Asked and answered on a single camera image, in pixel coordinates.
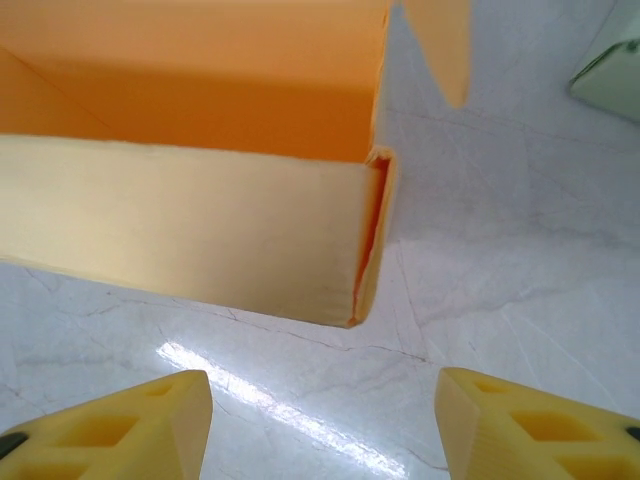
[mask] orange inner wall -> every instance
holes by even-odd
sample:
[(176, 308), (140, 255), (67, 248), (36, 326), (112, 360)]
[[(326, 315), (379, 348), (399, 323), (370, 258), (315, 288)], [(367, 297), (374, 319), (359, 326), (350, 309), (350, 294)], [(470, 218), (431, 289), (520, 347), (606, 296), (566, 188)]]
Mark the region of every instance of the orange inner wall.
[[(0, 75), (15, 78), (2, 95), (39, 99), (3, 105), (1, 132), (107, 128), (116, 140), (348, 162), (369, 153), (386, 1), (0, 0), (0, 11), (14, 57), (0, 55)], [(25, 121), (27, 104), (59, 111), (55, 128)], [(87, 116), (99, 133), (79, 127)]]

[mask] cardboard box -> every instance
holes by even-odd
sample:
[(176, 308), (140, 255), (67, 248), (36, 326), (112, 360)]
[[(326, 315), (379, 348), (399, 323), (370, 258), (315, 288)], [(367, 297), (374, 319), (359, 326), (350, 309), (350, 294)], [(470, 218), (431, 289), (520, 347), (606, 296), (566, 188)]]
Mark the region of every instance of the cardboard box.
[(570, 92), (640, 121), (640, 1), (619, 0), (578, 65)]
[[(468, 0), (438, 3), (407, 10), (460, 104)], [(0, 259), (362, 322), (397, 178), (382, 146), (389, 9), (0, 0)]]

